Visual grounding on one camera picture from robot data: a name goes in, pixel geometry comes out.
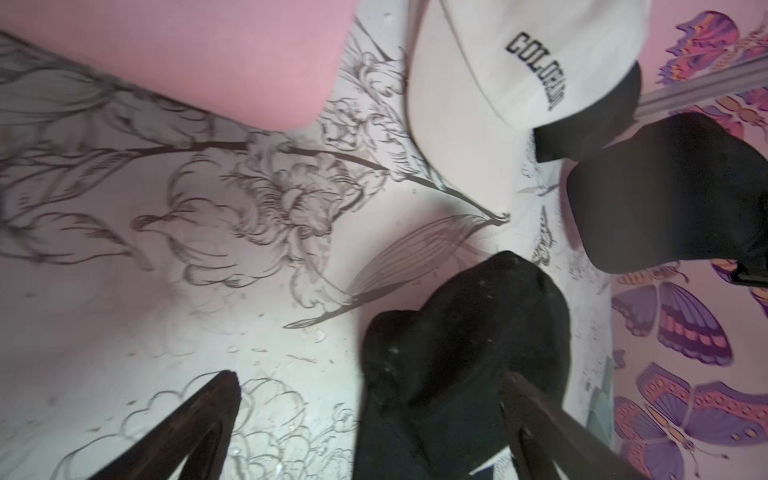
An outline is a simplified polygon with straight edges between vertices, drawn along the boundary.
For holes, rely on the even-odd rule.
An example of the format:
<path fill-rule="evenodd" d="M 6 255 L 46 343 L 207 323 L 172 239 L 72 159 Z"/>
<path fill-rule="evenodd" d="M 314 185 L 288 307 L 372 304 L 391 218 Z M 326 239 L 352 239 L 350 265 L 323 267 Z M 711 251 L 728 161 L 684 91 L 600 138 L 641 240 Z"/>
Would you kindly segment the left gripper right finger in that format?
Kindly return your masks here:
<path fill-rule="evenodd" d="M 634 469 L 518 373 L 503 374 L 500 399 L 520 479 L 642 479 Z"/>

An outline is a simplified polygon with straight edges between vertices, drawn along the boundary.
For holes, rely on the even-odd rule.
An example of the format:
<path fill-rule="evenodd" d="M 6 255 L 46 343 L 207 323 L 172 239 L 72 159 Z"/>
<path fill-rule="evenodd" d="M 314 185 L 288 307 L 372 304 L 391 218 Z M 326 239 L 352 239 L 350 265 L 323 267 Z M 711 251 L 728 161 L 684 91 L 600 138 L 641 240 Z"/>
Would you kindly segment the black cap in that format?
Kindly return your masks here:
<path fill-rule="evenodd" d="M 503 251 L 452 277 L 420 309 L 378 314 L 361 368 L 354 478 L 490 479 L 509 450 L 503 373 L 520 373 L 553 400 L 565 395 L 567 303 L 537 265 Z"/>
<path fill-rule="evenodd" d="M 570 172 L 567 197 L 599 270 L 678 260 L 767 265 L 767 161 L 698 113 L 648 124 Z"/>
<path fill-rule="evenodd" d="M 641 67 L 635 62 L 622 81 L 596 103 L 535 129 L 536 160 L 581 162 L 596 155 L 634 123 L 641 91 Z"/>

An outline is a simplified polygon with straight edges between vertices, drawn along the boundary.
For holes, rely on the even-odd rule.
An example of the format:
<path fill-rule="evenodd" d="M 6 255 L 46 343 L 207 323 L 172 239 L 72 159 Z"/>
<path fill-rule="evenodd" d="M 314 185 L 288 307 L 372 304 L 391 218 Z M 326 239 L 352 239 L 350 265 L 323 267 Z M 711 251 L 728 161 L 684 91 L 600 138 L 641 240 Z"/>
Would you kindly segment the black cap back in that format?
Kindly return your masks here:
<path fill-rule="evenodd" d="M 596 155 L 634 123 L 641 91 L 641 67 L 635 62 L 622 81 L 596 103 L 535 129 L 536 160 L 581 162 Z"/>

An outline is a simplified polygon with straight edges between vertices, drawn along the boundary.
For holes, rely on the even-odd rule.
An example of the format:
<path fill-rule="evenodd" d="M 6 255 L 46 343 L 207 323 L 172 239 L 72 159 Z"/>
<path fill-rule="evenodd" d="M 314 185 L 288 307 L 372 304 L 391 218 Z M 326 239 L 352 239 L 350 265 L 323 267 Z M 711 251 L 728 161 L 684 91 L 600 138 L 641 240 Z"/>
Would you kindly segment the pink cap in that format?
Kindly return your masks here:
<path fill-rule="evenodd" d="M 333 89 L 353 1 L 5 1 L 1 28 L 239 123 L 292 131 Z"/>

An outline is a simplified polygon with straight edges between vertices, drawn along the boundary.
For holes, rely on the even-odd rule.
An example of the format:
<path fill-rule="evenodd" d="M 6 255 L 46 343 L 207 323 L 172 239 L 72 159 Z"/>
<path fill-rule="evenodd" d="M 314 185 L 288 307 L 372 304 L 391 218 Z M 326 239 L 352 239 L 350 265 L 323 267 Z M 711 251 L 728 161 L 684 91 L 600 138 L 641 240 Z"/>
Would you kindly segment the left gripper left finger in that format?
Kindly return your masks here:
<path fill-rule="evenodd" d="M 218 479 L 241 404 L 233 371 L 221 371 L 94 479 Z"/>

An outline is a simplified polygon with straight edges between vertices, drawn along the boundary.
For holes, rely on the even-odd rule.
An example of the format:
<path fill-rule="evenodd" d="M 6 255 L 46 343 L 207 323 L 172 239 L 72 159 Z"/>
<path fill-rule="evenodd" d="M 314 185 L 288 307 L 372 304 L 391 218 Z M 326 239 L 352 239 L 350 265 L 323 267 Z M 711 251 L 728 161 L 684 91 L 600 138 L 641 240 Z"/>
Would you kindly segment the white Colorado cap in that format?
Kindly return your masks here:
<path fill-rule="evenodd" d="M 583 111 L 628 74 L 647 1 L 430 1 L 406 114 L 429 165 L 491 210 L 511 201 L 536 128 Z"/>

